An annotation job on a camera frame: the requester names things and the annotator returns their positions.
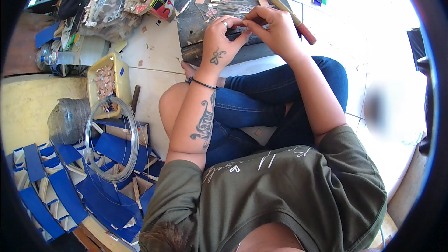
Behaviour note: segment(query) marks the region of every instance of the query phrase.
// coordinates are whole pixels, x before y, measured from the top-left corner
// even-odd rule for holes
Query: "water bottle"
[[[55,64],[73,64],[75,62],[75,53],[73,52],[51,52],[40,56],[40,61],[47,65]]]

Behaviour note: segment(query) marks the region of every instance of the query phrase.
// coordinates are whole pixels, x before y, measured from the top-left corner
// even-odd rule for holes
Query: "script tattoo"
[[[199,120],[198,125],[196,126],[196,130],[199,133],[193,133],[190,135],[190,138],[196,139],[201,138],[205,140],[204,143],[204,149],[207,149],[208,145],[210,144],[211,139],[211,128],[213,127],[213,113],[215,112],[215,98],[216,98],[216,91],[212,93],[210,97],[210,108],[211,112],[208,111],[208,101],[203,100],[201,102],[202,106],[205,106],[204,114],[202,114],[201,119]]]
[[[213,52],[213,58],[210,59],[210,63],[214,63],[214,64],[218,65],[220,63],[218,58],[222,59],[223,58],[221,56],[222,54],[227,54],[227,52],[226,51],[220,51],[220,48],[218,47],[216,49],[216,51]]]

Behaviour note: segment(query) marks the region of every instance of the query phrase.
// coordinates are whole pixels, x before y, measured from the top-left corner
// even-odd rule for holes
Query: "yellow wall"
[[[47,119],[59,98],[85,98],[87,78],[15,76],[1,81],[0,123],[5,155],[48,142]]]

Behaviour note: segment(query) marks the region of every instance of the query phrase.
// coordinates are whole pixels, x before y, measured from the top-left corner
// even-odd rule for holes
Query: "left hand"
[[[232,61],[252,34],[249,30],[243,31],[237,39],[229,41],[225,36],[227,28],[222,22],[226,22],[228,28],[236,29],[242,20],[228,15],[218,17],[205,30],[201,67],[206,65],[219,72]]]

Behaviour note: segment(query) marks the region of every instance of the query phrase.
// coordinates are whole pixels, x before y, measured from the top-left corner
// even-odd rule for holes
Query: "blue jeans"
[[[344,67],[337,61],[312,56],[345,112],[348,82]],[[285,117],[285,103],[294,103]],[[243,132],[240,127],[277,126],[266,146]],[[228,160],[262,150],[293,145],[314,146],[300,91],[289,65],[261,73],[227,77],[216,91],[215,117],[205,169]]]

